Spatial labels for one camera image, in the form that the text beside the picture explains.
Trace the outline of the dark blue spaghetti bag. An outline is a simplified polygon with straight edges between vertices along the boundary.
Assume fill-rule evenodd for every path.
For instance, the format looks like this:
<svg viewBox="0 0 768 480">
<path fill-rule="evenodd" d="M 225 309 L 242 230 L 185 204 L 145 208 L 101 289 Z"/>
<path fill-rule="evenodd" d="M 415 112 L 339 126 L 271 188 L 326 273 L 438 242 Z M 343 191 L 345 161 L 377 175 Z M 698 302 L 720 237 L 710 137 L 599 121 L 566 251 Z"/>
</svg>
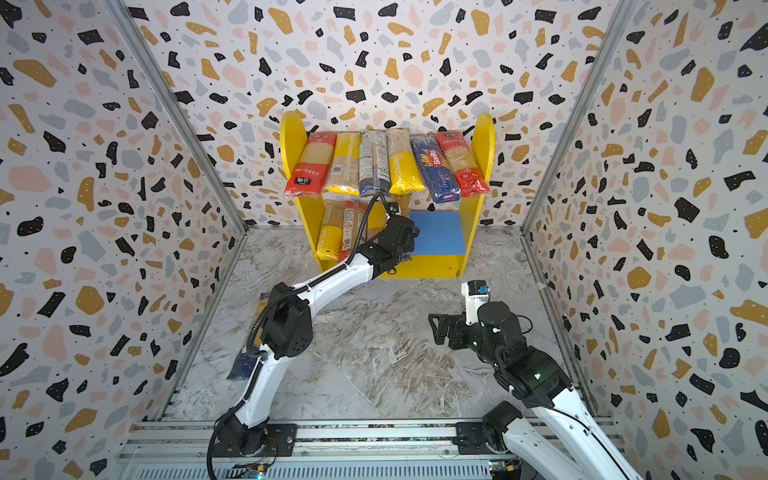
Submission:
<svg viewBox="0 0 768 480">
<path fill-rule="evenodd" d="M 258 318 L 262 313 L 262 311 L 264 310 L 264 308 L 266 307 L 268 300 L 269 298 L 267 293 L 262 293 L 259 296 L 259 301 L 256 305 L 256 310 L 254 312 L 252 321 L 247 330 L 247 336 L 250 335 L 250 331 L 258 323 Z M 249 346 L 251 346 L 254 351 L 258 350 L 260 348 L 260 339 L 256 337 L 252 342 L 249 342 L 248 339 L 245 339 L 243 345 L 241 346 L 237 355 L 235 356 L 232 367 L 226 377 L 227 380 L 241 381 L 241 380 L 248 380 L 250 378 L 256 363 L 256 359 L 251 357 L 248 354 Z"/>
</svg>

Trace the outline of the orange blue spaghetti bag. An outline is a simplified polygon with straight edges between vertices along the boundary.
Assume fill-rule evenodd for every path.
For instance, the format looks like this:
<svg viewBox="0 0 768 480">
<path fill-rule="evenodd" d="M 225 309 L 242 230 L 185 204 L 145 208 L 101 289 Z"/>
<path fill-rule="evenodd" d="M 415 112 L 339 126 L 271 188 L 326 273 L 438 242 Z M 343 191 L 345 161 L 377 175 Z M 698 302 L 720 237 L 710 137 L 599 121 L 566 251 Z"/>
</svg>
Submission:
<svg viewBox="0 0 768 480">
<path fill-rule="evenodd" d="M 396 201 L 398 208 L 399 208 L 399 214 L 403 217 L 409 218 L 411 213 L 410 208 L 410 199 L 409 198 L 400 198 Z"/>
</svg>

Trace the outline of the plain yellow spaghetti bag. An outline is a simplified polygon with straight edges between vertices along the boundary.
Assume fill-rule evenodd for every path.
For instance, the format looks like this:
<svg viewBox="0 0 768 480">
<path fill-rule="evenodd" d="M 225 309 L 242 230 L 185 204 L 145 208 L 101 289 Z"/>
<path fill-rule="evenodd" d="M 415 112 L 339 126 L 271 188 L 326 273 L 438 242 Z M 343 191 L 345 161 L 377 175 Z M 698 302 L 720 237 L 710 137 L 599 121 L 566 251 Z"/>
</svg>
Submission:
<svg viewBox="0 0 768 480">
<path fill-rule="evenodd" d="M 358 196 L 359 155 L 361 134 L 343 132 L 336 137 L 334 157 L 325 182 L 325 190 L 344 195 Z"/>
</svg>

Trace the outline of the clear white label spaghetti bag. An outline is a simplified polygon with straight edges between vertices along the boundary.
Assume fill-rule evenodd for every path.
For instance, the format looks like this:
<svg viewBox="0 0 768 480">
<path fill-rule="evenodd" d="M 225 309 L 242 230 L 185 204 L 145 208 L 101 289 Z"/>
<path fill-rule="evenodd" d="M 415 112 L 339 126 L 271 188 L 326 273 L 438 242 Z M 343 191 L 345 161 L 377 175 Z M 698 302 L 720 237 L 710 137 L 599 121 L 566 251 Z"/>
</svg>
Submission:
<svg viewBox="0 0 768 480">
<path fill-rule="evenodd" d="M 390 188 L 387 136 L 384 132 L 366 130 L 361 134 L 359 151 L 359 195 L 388 194 Z"/>
</svg>

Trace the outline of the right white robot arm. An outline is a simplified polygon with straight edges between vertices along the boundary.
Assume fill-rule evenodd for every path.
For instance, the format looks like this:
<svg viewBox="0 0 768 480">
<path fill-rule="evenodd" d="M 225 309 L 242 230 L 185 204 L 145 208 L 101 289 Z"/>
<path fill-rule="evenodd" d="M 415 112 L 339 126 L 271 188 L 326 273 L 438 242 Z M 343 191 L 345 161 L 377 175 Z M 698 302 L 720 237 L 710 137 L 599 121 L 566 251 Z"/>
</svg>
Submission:
<svg viewBox="0 0 768 480">
<path fill-rule="evenodd" d="M 560 365 L 527 343 L 520 317 L 506 303 L 487 302 L 474 314 L 431 314 L 428 322 L 436 344 L 469 349 L 492 367 L 500 387 L 542 420 L 568 453 L 507 401 L 482 417 L 482 445 L 516 455 L 546 479 L 640 477 L 594 420 Z"/>
</svg>

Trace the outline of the yellow Pastatime spaghetti bag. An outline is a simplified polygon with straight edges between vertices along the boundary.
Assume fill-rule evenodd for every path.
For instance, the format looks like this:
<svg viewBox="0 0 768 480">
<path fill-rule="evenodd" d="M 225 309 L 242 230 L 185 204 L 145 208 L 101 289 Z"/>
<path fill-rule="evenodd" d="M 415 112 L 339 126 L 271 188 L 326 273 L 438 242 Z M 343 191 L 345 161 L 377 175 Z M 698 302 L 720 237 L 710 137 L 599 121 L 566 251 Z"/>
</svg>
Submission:
<svg viewBox="0 0 768 480">
<path fill-rule="evenodd" d="M 388 214 L 385 207 L 380 202 L 376 202 L 367 218 L 366 239 L 371 240 L 382 232 L 386 227 L 387 220 Z"/>
</svg>

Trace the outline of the yellow shelf with coloured boards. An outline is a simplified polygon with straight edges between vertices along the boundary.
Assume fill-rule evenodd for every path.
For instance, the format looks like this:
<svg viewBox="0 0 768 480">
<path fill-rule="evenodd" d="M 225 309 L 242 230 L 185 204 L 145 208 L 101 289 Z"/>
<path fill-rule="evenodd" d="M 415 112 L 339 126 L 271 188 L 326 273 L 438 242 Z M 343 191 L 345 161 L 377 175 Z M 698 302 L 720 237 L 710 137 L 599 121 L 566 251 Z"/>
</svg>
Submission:
<svg viewBox="0 0 768 480">
<path fill-rule="evenodd" d="M 283 115 L 279 140 L 283 169 L 290 175 L 308 140 L 299 111 Z M 472 149 L 484 180 L 489 181 L 496 153 L 496 134 L 494 120 L 488 113 L 477 117 Z M 415 239 L 415 252 L 409 261 L 397 267 L 392 276 L 399 279 L 462 277 L 467 269 L 485 198 L 485 195 L 463 198 L 455 211 L 412 211 L 409 217 L 420 229 L 420 235 Z"/>
</svg>

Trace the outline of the red spaghetti bag black label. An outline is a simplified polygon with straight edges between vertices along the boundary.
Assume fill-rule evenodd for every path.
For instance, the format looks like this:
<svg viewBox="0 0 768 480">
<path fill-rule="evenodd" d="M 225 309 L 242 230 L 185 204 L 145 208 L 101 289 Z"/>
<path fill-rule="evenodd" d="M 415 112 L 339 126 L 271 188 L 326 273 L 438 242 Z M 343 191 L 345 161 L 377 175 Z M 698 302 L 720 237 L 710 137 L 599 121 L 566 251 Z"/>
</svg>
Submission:
<svg viewBox="0 0 768 480">
<path fill-rule="evenodd" d="M 285 188 L 288 197 L 320 196 L 334 157 L 337 134 L 311 134 Z"/>
</svg>

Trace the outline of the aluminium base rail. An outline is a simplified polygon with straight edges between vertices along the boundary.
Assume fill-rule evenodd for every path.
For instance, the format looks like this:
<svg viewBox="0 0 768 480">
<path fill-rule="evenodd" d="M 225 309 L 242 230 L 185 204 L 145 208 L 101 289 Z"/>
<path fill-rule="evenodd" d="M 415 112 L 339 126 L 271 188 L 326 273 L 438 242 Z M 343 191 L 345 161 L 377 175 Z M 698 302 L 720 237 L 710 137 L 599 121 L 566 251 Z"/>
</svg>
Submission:
<svg viewBox="0 0 768 480">
<path fill-rule="evenodd" d="M 518 455 L 482 444 L 477 419 L 282 420 L 270 452 L 206 458 L 208 421 L 142 422 L 118 479 L 539 479 Z"/>
</svg>

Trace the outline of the red clear spaghetti bag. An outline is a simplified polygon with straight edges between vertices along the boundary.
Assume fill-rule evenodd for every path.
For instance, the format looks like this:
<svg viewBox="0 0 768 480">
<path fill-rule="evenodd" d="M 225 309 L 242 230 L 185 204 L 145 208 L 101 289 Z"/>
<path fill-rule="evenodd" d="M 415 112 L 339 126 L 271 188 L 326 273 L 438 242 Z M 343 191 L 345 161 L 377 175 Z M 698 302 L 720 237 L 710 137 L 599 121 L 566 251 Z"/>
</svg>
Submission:
<svg viewBox="0 0 768 480">
<path fill-rule="evenodd" d="M 340 262 L 345 261 L 353 252 L 365 211 L 366 206 L 360 202 L 348 200 L 344 204 Z"/>
</svg>

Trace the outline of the blue Barilla spaghetti bag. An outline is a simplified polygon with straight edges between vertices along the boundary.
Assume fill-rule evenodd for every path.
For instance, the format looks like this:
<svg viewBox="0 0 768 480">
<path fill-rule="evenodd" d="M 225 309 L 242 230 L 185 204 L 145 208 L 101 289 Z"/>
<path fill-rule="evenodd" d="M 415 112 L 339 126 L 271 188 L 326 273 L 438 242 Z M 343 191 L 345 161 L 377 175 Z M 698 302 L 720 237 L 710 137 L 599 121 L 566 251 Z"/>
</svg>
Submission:
<svg viewBox="0 0 768 480">
<path fill-rule="evenodd" d="M 412 151 L 423 182 L 434 203 L 450 203 L 461 198 L 459 185 L 432 134 L 410 137 Z"/>
</svg>

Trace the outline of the red spaghetti bag top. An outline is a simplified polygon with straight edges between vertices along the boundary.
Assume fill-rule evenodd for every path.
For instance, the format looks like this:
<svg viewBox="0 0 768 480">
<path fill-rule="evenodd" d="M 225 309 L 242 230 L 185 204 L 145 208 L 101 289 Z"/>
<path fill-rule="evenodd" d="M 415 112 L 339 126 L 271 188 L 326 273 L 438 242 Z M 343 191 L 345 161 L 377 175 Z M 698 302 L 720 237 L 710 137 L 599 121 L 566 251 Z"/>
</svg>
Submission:
<svg viewBox="0 0 768 480">
<path fill-rule="evenodd" d="M 453 172 L 462 197 L 471 197 L 490 192 L 490 188 L 484 180 L 473 151 L 461 132 L 438 132 L 436 140 L 443 152 L 447 165 Z"/>
</svg>

